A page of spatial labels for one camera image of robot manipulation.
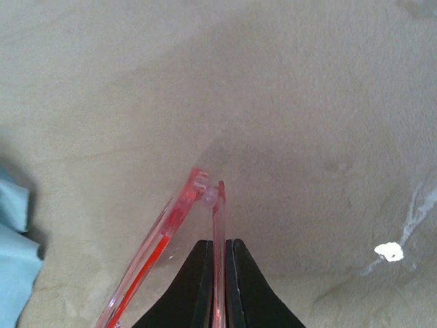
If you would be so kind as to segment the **light blue cleaning cloth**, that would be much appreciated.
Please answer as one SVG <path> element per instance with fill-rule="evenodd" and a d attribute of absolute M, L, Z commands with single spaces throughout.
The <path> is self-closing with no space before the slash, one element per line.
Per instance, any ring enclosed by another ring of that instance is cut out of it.
<path fill-rule="evenodd" d="M 15 327 L 42 268 L 40 245 L 24 236 L 29 217 L 28 189 L 1 170 L 1 326 Z"/>

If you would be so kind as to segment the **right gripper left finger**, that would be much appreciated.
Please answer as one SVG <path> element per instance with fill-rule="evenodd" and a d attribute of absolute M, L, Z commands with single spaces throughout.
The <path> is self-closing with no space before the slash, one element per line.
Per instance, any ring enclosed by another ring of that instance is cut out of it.
<path fill-rule="evenodd" d="M 212 241 L 197 241 L 163 296 L 133 328 L 205 328 L 211 323 Z"/>

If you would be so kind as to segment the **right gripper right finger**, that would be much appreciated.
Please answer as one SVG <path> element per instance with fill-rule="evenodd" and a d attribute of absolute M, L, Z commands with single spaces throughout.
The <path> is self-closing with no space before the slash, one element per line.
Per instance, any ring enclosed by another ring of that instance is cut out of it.
<path fill-rule="evenodd" d="M 225 302 L 228 327 L 305 328 L 272 290 L 239 238 L 226 241 Z"/>

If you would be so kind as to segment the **red transparent glasses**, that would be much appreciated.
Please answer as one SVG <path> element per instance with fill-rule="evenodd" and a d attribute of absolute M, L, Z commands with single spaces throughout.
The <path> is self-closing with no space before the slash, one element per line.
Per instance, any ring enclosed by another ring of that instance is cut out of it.
<path fill-rule="evenodd" d="M 175 277 L 189 247 L 216 234 L 224 199 L 219 183 L 200 168 L 193 168 L 170 198 L 141 242 L 136 254 L 99 316 L 97 327 L 127 327 L 148 310 Z"/>

